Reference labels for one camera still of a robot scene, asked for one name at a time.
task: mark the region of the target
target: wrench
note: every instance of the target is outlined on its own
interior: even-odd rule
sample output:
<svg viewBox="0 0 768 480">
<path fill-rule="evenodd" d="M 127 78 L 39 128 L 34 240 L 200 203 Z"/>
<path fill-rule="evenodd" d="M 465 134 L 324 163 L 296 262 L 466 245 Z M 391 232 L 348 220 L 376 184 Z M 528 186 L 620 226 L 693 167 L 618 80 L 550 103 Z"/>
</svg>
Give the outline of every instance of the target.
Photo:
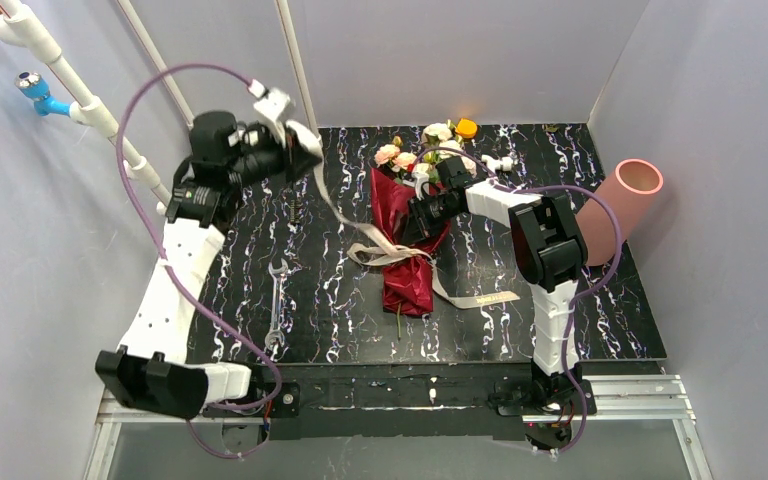
<svg viewBox="0 0 768 480">
<path fill-rule="evenodd" d="M 275 350 L 284 346 L 284 332 L 281 331 L 281 314 L 284 311 L 284 279 L 287 278 L 287 261 L 281 259 L 281 267 L 274 268 L 269 264 L 269 274 L 272 275 L 272 320 L 269 332 L 264 340 L 265 348 Z"/>
</svg>

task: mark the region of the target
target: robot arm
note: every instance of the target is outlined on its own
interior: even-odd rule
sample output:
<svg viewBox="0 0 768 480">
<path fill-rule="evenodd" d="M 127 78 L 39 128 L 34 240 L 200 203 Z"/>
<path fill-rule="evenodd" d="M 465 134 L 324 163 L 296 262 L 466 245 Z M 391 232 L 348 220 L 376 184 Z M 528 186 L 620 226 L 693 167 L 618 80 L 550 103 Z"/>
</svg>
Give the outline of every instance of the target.
<svg viewBox="0 0 768 480">
<path fill-rule="evenodd" d="M 186 364 L 195 307 L 166 268 L 198 296 L 241 207 L 241 187 L 281 173 L 292 184 L 322 162 L 316 136 L 298 122 L 283 121 L 290 104 L 286 94 L 263 89 L 259 96 L 255 110 L 261 122 L 238 124 L 221 111 L 194 119 L 193 153 L 175 173 L 166 210 L 168 258 L 158 259 L 116 352 L 102 351 L 96 360 L 96 373 L 123 406 L 191 419 L 208 403 L 243 398 L 251 390 L 252 372 L 244 365 Z"/>
<path fill-rule="evenodd" d="M 578 383 L 582 381 L 575 329 L 570 329 L 568 337 L 564 332 L 581 267 L 587 259 L 584 239 L 568 200 L 499 190 L 489 180 L 475 179 L 460 157 L 440 162 L 437 170 L 443 189 L 437 195 L 409 202 L 402 243 L 412 245 L 436 234 L 446 220 L 460 213 L 481 215 L 510 228 L 517 267 L 534 300 L 537 338 L 531 384 L 519 392 L 497 396 L 494 403 L 513 413 L 552 403 L 567 404 L 575 389 L 564 374 L 563 355 Z"/>
</svg>

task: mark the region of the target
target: black tabletop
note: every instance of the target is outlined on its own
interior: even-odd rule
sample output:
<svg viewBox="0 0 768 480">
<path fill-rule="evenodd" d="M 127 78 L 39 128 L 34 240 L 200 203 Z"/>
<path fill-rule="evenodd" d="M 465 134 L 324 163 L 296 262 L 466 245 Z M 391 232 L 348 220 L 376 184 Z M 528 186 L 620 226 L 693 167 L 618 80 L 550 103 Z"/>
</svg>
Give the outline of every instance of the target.
<svg viewBox="0 0 768 480">
<path fill-rule="evenodd" d="M 350 219 L 370 221 L 369 169 L 375 151 L 394 135 L 404 151 L 418 153 L 421 127 L 321 129 L 326 184 Z M 585 125 L 486 125 L 466 146 L 480 156 L 518 159 L 511 185 L 575 184 L 591 190 L 604 178 Z M 290 265 L 285 283 L 285 348 L 281 363 L 523 362 L 534 350 L 528 285 L 519 276 L 511 235 L 482 217 L 462 215 L 436 254 L 441 279 L 451 295 L 511 290 L 521 299 L 480 309 L 458 310 L 435 297 L 422 318 L 396 315 L 381 302 L 380 271 L 352 262 L 346 250 L 371 242 L 341 225 L 320 199 L 312 176 L 296 186 L 303 198 L 300 224 L 288 222 L 283 183 L 266 181 L 245 189 L 245 206 L 211 268 L 202 301 L 262 346 L 269 329 L 270 262 Z M 583 198 L 572 195 L 574 209 Z M 587 288 L 606 268 L 586 272 Z M 608 287 L 577 306 L 576 343 L 585 359 L 666 357 L 634 260 L 624 247 L 619 271 Z M 233 339 L 197 316 L 188 342 L 189 363 L 253 360 Z"/>
</svg>

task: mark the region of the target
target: white pipe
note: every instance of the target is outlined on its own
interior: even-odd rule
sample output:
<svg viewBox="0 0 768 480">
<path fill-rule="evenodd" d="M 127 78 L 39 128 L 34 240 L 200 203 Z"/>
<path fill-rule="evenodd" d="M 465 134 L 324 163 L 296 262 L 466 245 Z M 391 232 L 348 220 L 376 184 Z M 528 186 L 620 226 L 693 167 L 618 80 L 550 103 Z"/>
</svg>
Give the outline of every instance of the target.
<svg viewBox="0 0 768 480">
<path fill-rule="evenodd" d="M 8 18 L 19 13 L 20 8 L 22 8 L 21 0 L 0 0 L 0 10 Z"/>
<path fill-rule="evenodd" d="M 316 116 L 313 114 L 313 102 L 310 100 L 310 90 L 307 87 L 307 77 L 302 66 L 302 55 L 299 52 L 299 42 L 296 40 L 296 30 L 293 28 L 293 18 L 290 16 L 290 6 L 287 0 L 275 0 L 278 7 L 278 17 L 281 19 L 281 27 L 284 29 L 284 38 L 287 40 L 287 48 L 290 49 L 290 61 L 293 62 L 293 70 L 296 72 L 296 83 L 302 94 L 302 104 L 310 130 L 318 137 L 319 127 L 316 124 Z"/>
<path fill-rule="evenodd" d="M 131 0 L 118 0 L 118 2 L 119 8 L 122 9 L 122 13 L 125 14 L 125 18 L 128 19 L 128 23 L 131 24 L 131 29 L 137 35 L 140 43 L 143 44 L 143 48 L 145 49 L 152 63 L 154 63 L 157 71 L 162 72 L 167 70 L 169 67 L 166 66 L 166 62 L 164 62 L 163 57 L 160 56 L 160 51 L 158 51 L 157 47 L 154 45 L 154 41 L 152 41 L 151 36 L 148 34 L 148 30 L 146 30 L 142 20 L 140 20 L 140 16 L 134 9 L 134 5 L 131 3 Z M 166 85 L 166 89 L 169 91 L 169 95 L 172 95 L 172 100 L 175 102 L 175 105 L 178 106 L 178 110 L 181 112 L 181 116 L 184 117 L 184 121 L 187 123 L 187 128 L 193 128 L 193 111 L 190 109 L 190 105 L 184 98 L 184 94 L 181 93 L 181 89 L 178 88 L 178 84 L 175 82 L 175 79 L 172 78 L 171 75 L 167 75 L 163 77 L 163 83 Z"/>
<path fill-rule="evenodd" d="M 89 87 L 81 80 L 77 72 L 63 57 L 63 50 L 43 26 L 30 7 L 19 0 L 0 0 L 0 32 L 3 38 L 18 40 L 37 60 L 45 63 L 66 90 L 75 98 L 80 106 L 82 118 L 88 125 L 95 127 L 111 143 L 115 142 L 119 123 L 102 103 L 93 95 Z M 125 160 L 131 166 L 136 178 L 145 183 L 160 202 L 166 206 L 172 194 L 160 181 L 154 168 L 148 164 L 128 139 L 124 140 Z"/>
</svg>

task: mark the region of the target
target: pink cylinder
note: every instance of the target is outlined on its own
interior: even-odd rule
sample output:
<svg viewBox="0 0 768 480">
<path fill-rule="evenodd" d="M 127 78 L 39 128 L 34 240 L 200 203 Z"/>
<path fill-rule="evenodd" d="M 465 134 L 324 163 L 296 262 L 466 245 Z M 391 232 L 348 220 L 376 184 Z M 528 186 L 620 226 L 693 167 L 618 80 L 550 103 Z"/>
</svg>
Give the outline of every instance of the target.
<svg viewBox="0 0 768 480">
<path fill-rule="evenodd" d="M 626 241 L 661 191 L 664 177 L 651 163 L 638 158 L 623 160 L 599 185 L 596 194 L 614 210 L 620 221 L 622 240 Z M 614 254 L 614 229 L 605 210 L 588 200 L 575 216 L 584 243 L 587 265 L 602 265 Z"/>
</svg>

